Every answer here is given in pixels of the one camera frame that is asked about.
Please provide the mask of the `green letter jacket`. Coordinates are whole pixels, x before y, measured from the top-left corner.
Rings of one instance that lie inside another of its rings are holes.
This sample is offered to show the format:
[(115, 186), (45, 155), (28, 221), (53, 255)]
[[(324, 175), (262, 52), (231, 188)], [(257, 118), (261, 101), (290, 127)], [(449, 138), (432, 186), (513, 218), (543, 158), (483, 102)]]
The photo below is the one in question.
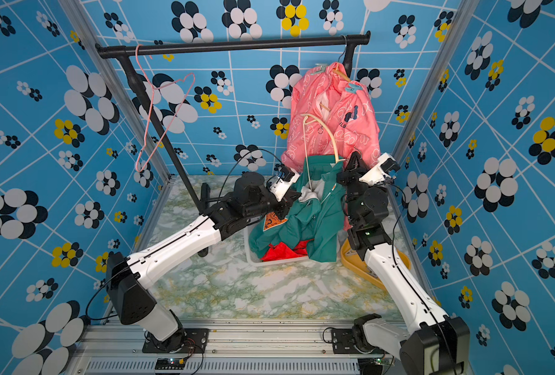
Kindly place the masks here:
[[(299, 179), (293, 187), (300, 192), (298, 182)], [(307, 245), (308, 257), (319, 263), (335, 262), (339, 249), (338, 236), (345, 226), (343, 197), (327, 198), (323, 202), (297, 200), (282, 220), (273, 213), (266, 215), (259, 223), (262, 227), (251, 233), (250, 248), (261, 259), (269, 245), (284, 242), (294, 248), (299, 242), (313, 239)]]

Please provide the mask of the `pink printed jacket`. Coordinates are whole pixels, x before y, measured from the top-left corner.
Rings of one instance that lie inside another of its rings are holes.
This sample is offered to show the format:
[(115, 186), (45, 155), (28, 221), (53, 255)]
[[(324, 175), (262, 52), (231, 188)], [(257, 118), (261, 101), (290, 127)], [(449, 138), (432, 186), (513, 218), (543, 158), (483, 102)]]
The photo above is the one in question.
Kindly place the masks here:
[[(288, 152), (292, 144), (298, 143), (293, 140), (293, 133), (297, 131), (299, 116), (306, 112), (321, 117), (328, 124), (338, 140), (345, 161), (358, 151), (368, 167), (377, 164), (381, 155), (379, 127), (371, 97), (365, 85), (344, 77), (345, 73), (340, 62), (314, 67), (294, 86), (287, 145), (281, 157), (282, 163), (288, 168), (296, 170)], [(355, 94), (346, 92), (345, 87), (349, 82), (358, 83), (363, 89)]]

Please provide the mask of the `red white rainbow jacket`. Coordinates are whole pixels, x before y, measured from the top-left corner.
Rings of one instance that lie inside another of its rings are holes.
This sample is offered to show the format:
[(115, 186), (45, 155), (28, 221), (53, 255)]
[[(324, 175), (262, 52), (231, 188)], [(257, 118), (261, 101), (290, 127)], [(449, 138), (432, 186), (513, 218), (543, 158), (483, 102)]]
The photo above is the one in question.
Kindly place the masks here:
[(269, 245), (267, 252), (260, 260), (265, 263), (308, 256), (307, 245), (312, 241), (313, 239), (299, 242), (294, 248), (288, 247), (284, 242)]

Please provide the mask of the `wooden hanger of green jacket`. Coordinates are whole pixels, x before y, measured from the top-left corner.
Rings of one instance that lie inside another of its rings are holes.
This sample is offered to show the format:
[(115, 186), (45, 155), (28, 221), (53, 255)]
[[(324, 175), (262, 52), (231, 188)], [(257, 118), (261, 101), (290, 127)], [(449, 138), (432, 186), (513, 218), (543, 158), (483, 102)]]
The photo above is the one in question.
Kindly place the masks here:
[(344, 187), (338, 182), (338, 174), (343, 171), (345, 159), (334, 132), (321, 117), (309, 112), (299, 116), (297, 126), (292, 136), (298, 143), (291, 145), (288, 154), (292, 167), (300, 173), (299, 201), (319, 203), (343, 197)]

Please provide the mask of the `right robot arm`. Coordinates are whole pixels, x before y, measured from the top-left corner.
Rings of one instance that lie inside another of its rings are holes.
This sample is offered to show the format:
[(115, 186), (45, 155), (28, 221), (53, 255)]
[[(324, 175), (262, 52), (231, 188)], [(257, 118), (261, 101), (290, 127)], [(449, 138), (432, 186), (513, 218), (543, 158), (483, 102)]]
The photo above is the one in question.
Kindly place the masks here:
[(337, 181), (346, 188), (347, 237), (371, 274), (382, 282), (406, 325), (400, 329), (377, 314), (352, 326), (357, 351), (382, 350), (399, 360), (408, 374), (465, 374), (470, 330), (460, 317), (441, 308), (408, 270), (382, 222), (388, 216), (388, 185), (398, 163), (385, 153), (369, 167), (353, 152)]

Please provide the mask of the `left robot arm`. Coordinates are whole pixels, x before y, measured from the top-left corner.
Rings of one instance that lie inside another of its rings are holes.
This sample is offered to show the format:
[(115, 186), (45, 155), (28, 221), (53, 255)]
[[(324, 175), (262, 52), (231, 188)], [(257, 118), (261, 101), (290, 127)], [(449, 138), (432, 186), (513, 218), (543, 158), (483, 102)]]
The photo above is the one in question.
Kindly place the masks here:
[(298, 179), (299, 174), (288, 167), (283, 167), (272, 182), (256, 172), (246, 172), (235, 181), (232, 192), (184, 229), (140, 252), (110, 256), (105, 289), (120, 322), (146, 330), (149, 341), (162, 353), (185, 346), (182, 323), (157, 302), (151, 287), (191, 256), (238, 233), (256, 218), (271, 213), (285, 218), (301, 196), (293, 187)]

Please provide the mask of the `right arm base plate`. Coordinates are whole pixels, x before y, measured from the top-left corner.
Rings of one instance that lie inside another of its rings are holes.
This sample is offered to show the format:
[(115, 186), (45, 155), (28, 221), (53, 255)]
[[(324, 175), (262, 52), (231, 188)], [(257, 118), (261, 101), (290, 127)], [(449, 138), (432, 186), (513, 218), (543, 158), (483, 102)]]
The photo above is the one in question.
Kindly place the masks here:
[(329, 327), (327, 329), (329, 338), (327, 341), (332, 346), (332, 351), (336, 355), (383, 355), (384, 351), (380, 348), (361, 348), (357, 344), (352, 329), (340, 329)]

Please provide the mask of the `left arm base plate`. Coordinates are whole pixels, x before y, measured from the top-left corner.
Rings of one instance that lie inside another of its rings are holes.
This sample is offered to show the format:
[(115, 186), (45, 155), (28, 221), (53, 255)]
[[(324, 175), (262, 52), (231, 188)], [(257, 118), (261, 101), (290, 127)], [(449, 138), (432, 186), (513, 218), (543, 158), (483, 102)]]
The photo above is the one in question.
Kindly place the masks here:
[(157, 340), (148, 331), (142, 352), (147, 354), (205, 353), (210, 330), (206, 328), (181, 328), (165, 341)]

